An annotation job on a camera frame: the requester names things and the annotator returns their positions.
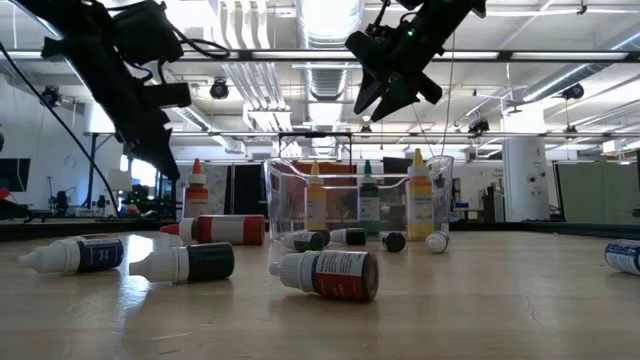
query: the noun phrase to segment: transparent container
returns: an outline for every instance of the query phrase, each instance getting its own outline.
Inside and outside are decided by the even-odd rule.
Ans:
[[[349,171],[343,163],[337,169]],[[434,156],[425,162],[433,183],[434,229],[449,230],[453,157]],[[265,162],[265,181],[269,202],[269,236],[277,243],[288,233],[304,230],[304,190],[310,176],[310,163],[291,163],[272,159]],[[327,230],[358,227],[358,187],[362,174],[321,174],[327,190]],[[380,189],[380,229],[406,232],[407,174],[373,174]]]

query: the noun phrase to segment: yellow bottle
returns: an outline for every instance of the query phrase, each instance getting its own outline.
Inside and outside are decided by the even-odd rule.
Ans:
[[[314,161],[311,167],[311,176],[307,180],[307,188],[304,190],[304,228],[306,230],[327,229],[327,190],[322,186],[322,179],[318,162]]]
[[[407,181],[407,240],[425,241],[433,232],[433,189],[420,149],[413,154]]]

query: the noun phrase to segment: table surface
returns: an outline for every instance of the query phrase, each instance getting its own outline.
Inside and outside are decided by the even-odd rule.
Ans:
[[[236,247],[229,280],[150,284],[126,263],[180,243],[127,234],[117,270],[39,275],[0,244],[2,359],[638,359],[640,277],[606,265],[606,239],[454,232],[448,252],[376,252],[370,304],[285,288],[277,251]]]

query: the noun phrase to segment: ceiling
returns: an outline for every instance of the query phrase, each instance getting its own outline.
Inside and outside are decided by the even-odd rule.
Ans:
[[[170,8],[183,6],[178,0],[172,1]],[[489,16],[485,19],[479,19],[473,14],[469,15],[456,31],[455,48],[465,50],[603,50],[605,49],[604,44],[608,40],[621,33],[634,31],[634,27],[637,32],[640,32],[640,16],[638,16],[640,2],[637,0],[587,1],[589,10],[613,10],[620,13],[587,11],[581,16],[574,13],[533,16],[531,13],[540,10],[545,4],[549,5],[544,9],[545,11],[577,11],[579,3],[579,0],[489,0],[487,2]],[[373,22],[378,13],[379,5],[380,2],[374,0],[365,1],[362,29],[366,24]],[[297,48],[300,41],[295,18],[295,1],[268,1],[267,7],[268,36],[272,47],[277,49]],[[403,13],[398,5],[394,4],[385,14],[383,23],[395,26]],[[192,19],[192,21],[195,25],[199,25],[198,19]],[[198,26],[189,31],[195,31],[197,34]],[[16,9],[11,3],[0,1],[0,40],[6,47],[38,49],[42,46],[42,39],[46,35],[47,32],[35,20]],[[444,47],[447,50],[453,48],[451,38]],[[298,126],[308,122],[308,101],[306,101],[303,70],[294,69],[293,65],[301,64],[276,63],[275,72],[286,104],[291,108],[291,123]],[[66,63],[21,61],[20,66],[28,72],[32,81],[38,86],[59,85],[64,95],[74,97],[77,101],[91,101],[90,93]],[[425,69],[425,73],[445,89],[443,99],[436,105],[422,101],[415,104],[413,109],[411,107],[401,109],[382,122],[373,124],[372,130],[374,132],[419,131],[418,118],[423,123],[425,130],[444,131],[445,128],[453,130],[458,126],[466,131],[465,127],[471,118],[467,118],[465,115],[487,100],[486,96],[496,95],[508,88],[530,86],[565,66],[566,64],[544,63],[514,63],[509,66],[498,63],[456,63],[452,69],[447,63],[430,64]],[[234,131],[248,129],[241,120],[244,101],[230,80],[228,80],[228,84],[231,85],[228,99],[213,100],[208,94],[213,79],[226,76],[221,64],[183,62],[168,65],[167,69],[173,73],[176,79],[192,83],[193,104],[209,117],[209,121],[215,125],[216,129]],[[2,60],[0,60],[0,72],[4,72],[10,77],[12,75]],[[584,98],[639,74],[640,66],[637,64],[611,66],[581,82],[585,88]],[[334,129],[359,131],[362,115],[365,114],[354,114],[352,102],[357,96],[360,81],[361,70],[349,70],[347,88],[342,101],[345,105],[342,110],[341,125],[334,127]],[[450,103],[446,96],[448,89],[452,89]],[[571,123],[594,115],[606,115],[613,109],[638,99],[640,99],[640,82],[638,81],[629,81],[627,85],[616,90],[595,97],[591,101],[580,103],[579,106],[570,107],[569,111],[564,111],[564,100],[545,99],[543,100],[544,121],[548,130],[563,129],[567,122]],[[570,101],[568,105],[573,105],[573,102],[575,101]],[[371,106],[367,113],[370,114],[373,109],[374,106]],[[502,113],[499,108],[486,109],[482,116],[489,120],[492,130],[500,130]],[[622,125],[633,124],[638,120],[640,120],[640,107],[638,107],[638,111],[612,116],[581,130],[607,131]],[[182,125],[182,129],[192,130],[188,124]],[[183,138],[176,141],[180,145],[189,145],[191,143],[201,144],[203,140]],[[601,139],[593,139],[587,143],[598,144],[601,142]]]

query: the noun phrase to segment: green bottle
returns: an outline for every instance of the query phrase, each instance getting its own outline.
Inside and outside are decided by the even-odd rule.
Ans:
[[[364,164],[364,178],[358,188],[358,223],[367,234],[380,233],[380,189],[371,177],[371,163]]]

